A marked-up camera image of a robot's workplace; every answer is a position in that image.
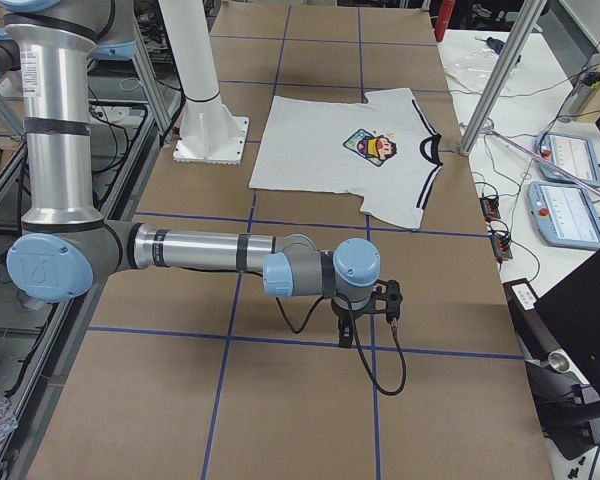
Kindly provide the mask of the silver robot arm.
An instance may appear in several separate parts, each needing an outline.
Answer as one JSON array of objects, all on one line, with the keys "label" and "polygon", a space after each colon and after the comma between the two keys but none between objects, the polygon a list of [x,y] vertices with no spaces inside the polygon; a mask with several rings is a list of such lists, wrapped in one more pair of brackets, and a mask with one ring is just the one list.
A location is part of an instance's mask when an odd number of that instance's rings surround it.
[{"label": "silver robot arm", "polygon": [[87,64],[138,55],[133,5],[7,1],[3,7],[9,50],[0,78],[14,67],[21,73],[31,192],[22,235],[6,260],[20,290],[58,303],[117,272],[149,266],[251,274],[274,298],[329,301],[344,348],[359,340],[359,317],[387,312],[380,255],[364,239],[321,251],[303,235],[174,231],[106,219],[93,200]]}]

